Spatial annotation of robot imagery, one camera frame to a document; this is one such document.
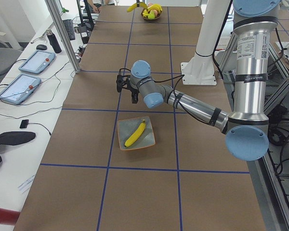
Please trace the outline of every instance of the tablet screen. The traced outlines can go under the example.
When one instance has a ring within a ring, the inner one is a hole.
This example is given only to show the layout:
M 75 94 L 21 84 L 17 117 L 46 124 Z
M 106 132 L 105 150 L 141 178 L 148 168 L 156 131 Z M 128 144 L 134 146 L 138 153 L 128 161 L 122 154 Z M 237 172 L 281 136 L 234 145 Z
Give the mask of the tablet screen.
M 17 101 L 24 93 L 29 85 L 32 85 L 36 78 L 21 75 L 8 89 L 0 95 L 0 98 L 8 98 L 9 100 Z
M 22 66 L 23 69 L 28 71 L 36 71 L 45 62 L 45 59 L 49 57 L 49 53 L 38 51 L 32 56 L 28 62 Z

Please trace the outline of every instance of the tablet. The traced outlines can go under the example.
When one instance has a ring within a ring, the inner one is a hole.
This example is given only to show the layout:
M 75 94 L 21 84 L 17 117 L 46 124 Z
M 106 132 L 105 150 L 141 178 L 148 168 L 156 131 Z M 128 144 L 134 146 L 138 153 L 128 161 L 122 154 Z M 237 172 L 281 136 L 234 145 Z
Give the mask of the tablet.
M 40 83 L 39 77 L 20 74 L 0 93 L 0 100 L 11 104 L 21 104 Z
M 36 50 L 18 70 L 39 74 L 49 66 L 55 56 L 55 53 L 52 52 Z

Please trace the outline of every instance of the chair seat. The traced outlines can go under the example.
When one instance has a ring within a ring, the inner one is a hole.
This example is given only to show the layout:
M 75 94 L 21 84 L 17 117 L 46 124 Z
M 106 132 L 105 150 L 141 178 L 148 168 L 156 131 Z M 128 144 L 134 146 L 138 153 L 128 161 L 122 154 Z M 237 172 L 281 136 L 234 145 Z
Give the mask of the chair seat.
M 0 76 L 6 74 L 17 61 L 22 51 L 11 48 L 0 48 Z

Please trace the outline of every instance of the person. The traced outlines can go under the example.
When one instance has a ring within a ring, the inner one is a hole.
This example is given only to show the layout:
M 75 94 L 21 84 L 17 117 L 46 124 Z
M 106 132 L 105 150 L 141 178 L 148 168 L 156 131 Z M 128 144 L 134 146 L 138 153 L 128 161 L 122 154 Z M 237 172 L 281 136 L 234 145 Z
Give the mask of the person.
M 101 6 L 104 5 L 115 5 L 115 0 L 89 0 L 89 8 L 91 13 L 100 13 Z

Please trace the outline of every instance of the black bottle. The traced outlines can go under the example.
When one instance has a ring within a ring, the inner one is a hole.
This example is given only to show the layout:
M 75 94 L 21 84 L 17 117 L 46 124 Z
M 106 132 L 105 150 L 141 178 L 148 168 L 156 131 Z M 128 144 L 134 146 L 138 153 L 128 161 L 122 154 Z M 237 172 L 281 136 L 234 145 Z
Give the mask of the black bottle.
M 47 34 L 47 37 L 49 39 L 50 45 L 53 47 L 54 52 L 60 53 L 62 50 L 60 48 L 60 45 L 58 43 L 56 36 L 52 32 L 52 30 L 47 29 L 46 34 Z

